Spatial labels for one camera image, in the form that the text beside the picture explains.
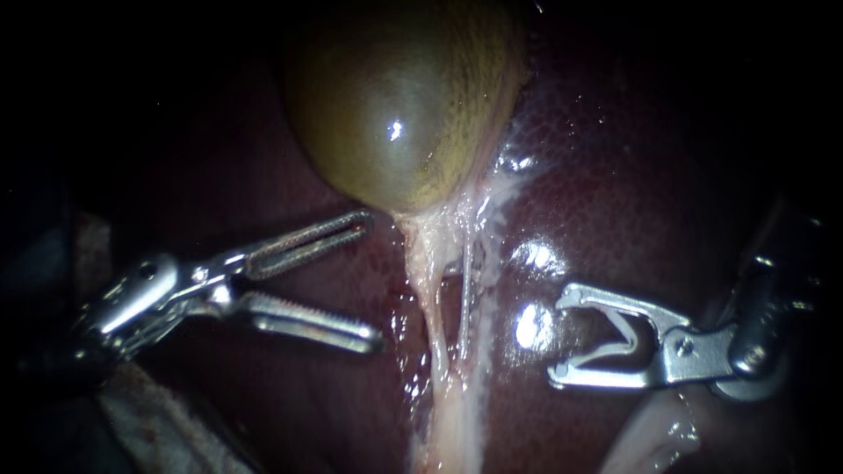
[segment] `white tissue strand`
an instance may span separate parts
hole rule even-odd
[[[627,422],[600,473],[664,472],[699,448],[696,420],[687,398],[678,390],[657,391]]]
[[[499,253],[495,248],[501,239],[494,234],[505,222],[500,222],[498,207],[517,195],[523,181],[498,167],[441,207],[396,218],[405,235],[407,276],[424,313],[431,354],[433,406],[425,433],[411,443],[415,472],[471,474],[482,468],[491,327],[497,311],[491,298],[477,295],[494,286],[501,268],[499,262],[473,259]],[[462,308],[457,346],[449,356],[439,291],[446,266],[458,258],[464,270]]]

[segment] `metal instrument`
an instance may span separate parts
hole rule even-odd
[[[712,330],[695,327],[687,316],[647,301],[568,284],[557,309],[594,308],[606,315],[624,341],[552,365],[550,385],[641,390],[705,383],[728,399],[771,396],[787,377],[790,325],[817,308],[821,233],[819,221],[780,200],[745,252],[739,281]],[[650,363],[632,371],[594,367],[593,362],[604,357],[638,350],[638,335],[627,318],[649,323],[655,342]]]
[[[102,384],[114,365],[133,359],[195,316],[226,320],[241,314],[258,331],[359,354],[378,352],[384,339],[375,327],[259,292],[238,294],[233,285],[237,278],[278,276],[370,230],[371,215],[354,211],[201,262],[180,262],[167,253],[146,255],[83,307],[69,337],[64,334],[22,357],[18,372],[37,382]]]

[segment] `dark background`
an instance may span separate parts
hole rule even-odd
[[[556,11],[551,3],[542,6]],[[592,38],[657,62],[677,79],[677,97],[695,111],[694,120],[720,131],[711,148],[730,150],[711,157],[718,172],[760,176],[763,192],[784,190],[829,223],[830,232],[836,229],[839,110],[833,70],[839,53],[829,11],[769,4],[684,5],[675,11],[569,6],[568,11]],[[82,208],[106,218],[120,212],[115,197],[139,164],[135,152],[150,137],[174,129],[181,111],[202,97],[216,75],[236,67],[245,54],[270,51],[285,22],[299,14],[177,15],[147,7],[7,16],[0,152],[6,348],[38,334],[31,321],[72,311],[65,239],[72,211]],[[51,230],[53,237],[45,238]],[[804,380],[800,415],[816,428],[808,443],[822,457],[831,453],[822,426],[835,400],[818,394],[833,381],[826,377],[836,372],[835,344],[826,336],[812,346],[813,360],[822,363],[798,374]],[[819,372],[820,366],[831,370]],[[20,430],[18,453],[34,471],[127,469],[107,434],[90,421],[96,419],[89,401],[27,413],[14,428]],[[76,442],[68,444],[70,439]]]

